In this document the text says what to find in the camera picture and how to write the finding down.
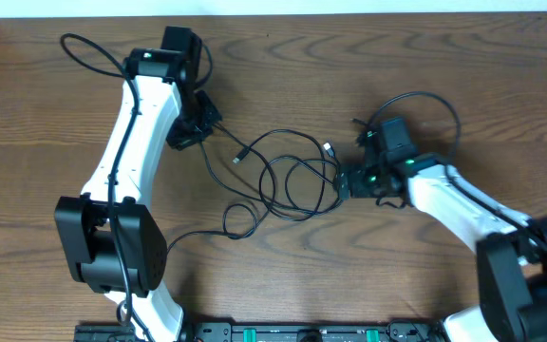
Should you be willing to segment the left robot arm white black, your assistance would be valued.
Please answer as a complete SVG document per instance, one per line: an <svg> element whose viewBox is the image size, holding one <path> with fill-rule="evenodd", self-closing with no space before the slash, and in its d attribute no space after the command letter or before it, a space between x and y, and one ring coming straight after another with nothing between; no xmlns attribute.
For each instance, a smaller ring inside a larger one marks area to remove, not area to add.
<svg viewBox="0 0 547 342"><path fill-rule="evenodd" d="M117 305L118 324L79 325L77 341L181 336L183 310L163 281L167 244L150 208L162 149L203 142L221 119L198 78L205 49L190 29L168 27L160 47L114 64L123 102L104 154L80 195L54 211L71 277Z"/></svg>

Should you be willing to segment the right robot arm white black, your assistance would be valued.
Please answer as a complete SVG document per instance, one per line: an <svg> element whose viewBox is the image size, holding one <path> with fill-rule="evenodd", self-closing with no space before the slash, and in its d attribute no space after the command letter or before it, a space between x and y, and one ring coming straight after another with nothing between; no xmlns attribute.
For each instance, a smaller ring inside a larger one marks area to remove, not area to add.
<svg viewBox="0 0 547 342"><path fill-rule="evenodd" d="M405 121L366 125L360 163L340 167L342 200L399 199L446 227L476 256L479 305L442 321L446 341L547 341L547 216L532 218L466 181L450 162L421 154Z"/></svg>

